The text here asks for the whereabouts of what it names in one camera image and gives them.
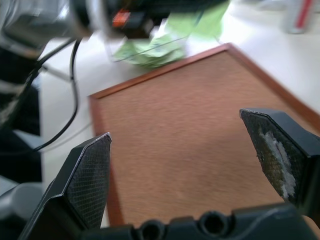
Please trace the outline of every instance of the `cork board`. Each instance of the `cork board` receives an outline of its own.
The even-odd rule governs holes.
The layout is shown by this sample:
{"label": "cork board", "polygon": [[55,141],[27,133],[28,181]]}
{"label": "cork board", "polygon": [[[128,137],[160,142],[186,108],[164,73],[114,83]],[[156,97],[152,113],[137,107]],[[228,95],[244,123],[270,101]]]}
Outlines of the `cork board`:
{"label": "cork board", "polygon": [[320,130],[315,112],[231,44],[95,93],[90,104],[95,133],[112,137],[111,226],[282,202],[241,108],[282,110]]}

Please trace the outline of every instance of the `wooden frame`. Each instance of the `wooden frame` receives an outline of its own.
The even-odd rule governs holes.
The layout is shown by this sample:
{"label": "wooden frame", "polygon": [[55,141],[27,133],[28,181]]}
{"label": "wooden frame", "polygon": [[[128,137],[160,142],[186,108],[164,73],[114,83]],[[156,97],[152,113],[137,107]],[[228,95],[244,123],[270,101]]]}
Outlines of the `wooden frame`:
{"label": "wooden frame", "polygon": [[[265,85],[267,85],[274,93],[282,98],[289,106],[291,106],[298,114],[300,114],[307,122],[309,122],[317,131],[320,132],[320,116],[307,107],[305,104],[296,99],[290,92],[277,83],[271,76],[265,73],[252,60],[245,56],[240,50],[234,47],[231,43],[226,43],[213,49],[207,50],[195,56],[180,60],[178,62],[158,68],[142,76],[133,78],[121,84],[112,86],[105,90],[99,91],[89,96],[91,115],[93,118],[93,128],[96,135],[108,132],[103,126],[100,115],[98,99],[114,94],[121,90],[127,89],[142,82],[151,80],[160,75],[182,68],[186,65],[203,60],[213,55],[227,51],[240,64],[246,67],[252,74],[256,75]],[[118,195],[117,185],[115,181],[115,172],[113,166],[110,166],[109,194],[107,199],[107,211],[110,226],[119,226],[125,224],[124,217],[121,211],[121,204]]]}

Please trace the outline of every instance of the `white table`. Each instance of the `white table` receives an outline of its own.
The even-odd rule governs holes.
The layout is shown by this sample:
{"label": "white table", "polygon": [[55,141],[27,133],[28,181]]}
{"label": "white table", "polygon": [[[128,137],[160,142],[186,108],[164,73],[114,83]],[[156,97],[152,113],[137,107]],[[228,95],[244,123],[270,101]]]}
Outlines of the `white table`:
{"label": "white table", "polygon": [[[221,43],[232,42],[307,106],[320,113],[320,24],[302,35],[289,35],[280,29],[282,12],[258,11],[254,6],[231,4],[224,18],[219,41],[188,40],[188,54],[193,55]],[[48,44],[46,52],[60,41]],[[48,64],[68,73],[71,47],[52,58]],[[63,136],[52,146],[78,133],[65,144],[42,154],[44,184],[56,177],[70,150],[94,136],[87,96],[119,84],[144,72],[124,62],[110,61],[102,37],[94,35],[80,45],[76,76],[80,89],[79,113]],[[49,74],[41,76],[41,135],[46,142],[69,120],[73,109],[71,86]]]}

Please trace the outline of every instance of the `green cloth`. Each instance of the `green cloth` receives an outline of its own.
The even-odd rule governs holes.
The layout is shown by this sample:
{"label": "green cloth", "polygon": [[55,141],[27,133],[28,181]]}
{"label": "green cloth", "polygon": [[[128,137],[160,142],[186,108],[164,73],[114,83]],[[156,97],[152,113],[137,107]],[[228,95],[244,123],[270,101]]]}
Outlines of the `green cloth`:
{"label": "green cloth", "polygon": [[169,35],[149,40],[127,40],[114,54],[114,57],[130,64],[146,68],[157,68],[183,59],[185,51],[178,41]]}
{"label": "green cloth", "polygon": [[196,13],[171,13],[166,28],[182,37],[195,35],[205,39],[218,38],[222,31],[222,18],[230,2]]}

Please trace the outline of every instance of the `worn gripper pad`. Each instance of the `worn gripper pad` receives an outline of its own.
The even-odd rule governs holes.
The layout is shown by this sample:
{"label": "worn gripper pad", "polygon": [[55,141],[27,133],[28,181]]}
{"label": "worn gripper pad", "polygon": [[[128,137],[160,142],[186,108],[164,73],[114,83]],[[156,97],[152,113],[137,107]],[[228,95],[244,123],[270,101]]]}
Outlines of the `worn gripper pad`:
{"label": "worn gripper pad", "polygon": [[296,204],[308,156],[266,114],[241,109],[240,117],[251,137],[263,173],[282,198]]}

